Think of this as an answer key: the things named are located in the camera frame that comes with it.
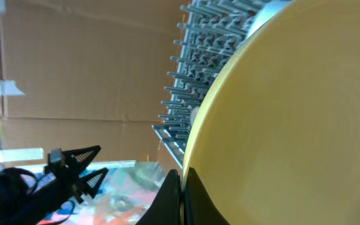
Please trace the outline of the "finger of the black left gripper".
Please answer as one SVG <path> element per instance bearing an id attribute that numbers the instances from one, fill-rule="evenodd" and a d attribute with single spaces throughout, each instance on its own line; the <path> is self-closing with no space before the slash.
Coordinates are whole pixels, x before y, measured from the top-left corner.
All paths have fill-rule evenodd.
<path id="1" fill-rule="evenodd" d="M 65 164 L 76 174 L 81 174 L 100 152 L 101 147 L 91 146 L 63 152 Z"/>
<path id="2" fill-rule="evenodd" d="M 108 168 L 104 167 L 102 169 L 89 173 L 86 176 L 81 177 L 80 182 L 84 186 L 84 193 L 94 198 L 97 195 L 99 188 L 101 187 L 101 184 L 106 177 L 108 171 Z"/>

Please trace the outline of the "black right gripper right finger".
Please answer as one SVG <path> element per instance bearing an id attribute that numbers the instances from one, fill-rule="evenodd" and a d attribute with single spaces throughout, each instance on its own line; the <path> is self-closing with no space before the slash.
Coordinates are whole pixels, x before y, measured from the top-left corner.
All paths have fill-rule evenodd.
<path id="1" fill-rule="evenodd" d="M 184 220 L 187 225 L 229 225 L 193 167 L 189 168 L 184 189 Z"/>

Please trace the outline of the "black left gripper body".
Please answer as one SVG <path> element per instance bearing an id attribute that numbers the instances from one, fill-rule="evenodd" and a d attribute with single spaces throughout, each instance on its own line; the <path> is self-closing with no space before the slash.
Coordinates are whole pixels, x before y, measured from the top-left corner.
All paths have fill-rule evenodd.
<path id="1" fill-rule="evenodd" d="M 44 172 L 53 174 L 55 179 L 31 194 L 26 204 L 28 216 L 45 216 L 68 201 L 73 205 L 83 203 L 83 184 L 80 179 L 83 172 L 82 149 L 51 151 Z"/>

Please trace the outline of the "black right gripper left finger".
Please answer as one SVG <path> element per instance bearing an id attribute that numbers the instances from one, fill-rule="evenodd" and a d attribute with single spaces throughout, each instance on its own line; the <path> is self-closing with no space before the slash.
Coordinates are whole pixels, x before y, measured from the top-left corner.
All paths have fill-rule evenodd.
<path id="1" fill-rule="evenodd" d="M 136 225 L 180 225 L 180 185 L 178 171 L 170 170 L 149 209 Z"/>

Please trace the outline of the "yellow plate with crumbs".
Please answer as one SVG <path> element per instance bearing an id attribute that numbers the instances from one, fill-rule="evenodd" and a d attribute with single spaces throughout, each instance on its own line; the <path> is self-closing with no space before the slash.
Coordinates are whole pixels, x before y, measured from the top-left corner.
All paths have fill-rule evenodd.
<path id="1" fill-rule="evenodd" d="M 360 225 L 360 0 L 292 1 L 230 58 L 192 126 L 229 224 Z"/>

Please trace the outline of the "light blue bowl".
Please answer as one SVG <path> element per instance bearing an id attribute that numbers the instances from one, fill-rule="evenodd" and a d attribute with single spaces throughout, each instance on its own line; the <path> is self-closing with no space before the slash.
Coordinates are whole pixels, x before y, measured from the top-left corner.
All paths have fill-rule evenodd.
<path id="1" fill-rule="evenodd" d="M 252 20 L 246 38 L 248 39 L 252 36 L 261 26 L 267 23 L 277 13 L 281 12 L 291 2 L 291 0 L 272 0 L 265 4 Z"/>

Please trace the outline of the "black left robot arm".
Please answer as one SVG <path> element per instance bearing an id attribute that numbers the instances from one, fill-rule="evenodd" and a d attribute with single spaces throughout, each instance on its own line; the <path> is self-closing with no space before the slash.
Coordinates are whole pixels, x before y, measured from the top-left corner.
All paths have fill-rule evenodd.
<path id="1" fill-rule="evenodd" d="M 83 195 L 95 198 L 109 172 L 104 167 L 81 176 L 100 150 L 99 145 L 68 151 L 53 150 L 47 155 L 42 176 L 53 174 L 54 179 L 42 188 L 38 188 L 38 184 L 43 178 L 31 171 L 18 167 L 0 171 L 0 225 L 37 224 L 69 203 L 69 214 L 52 224 L 66 222 L 76 205 L 83 203 Z"/>

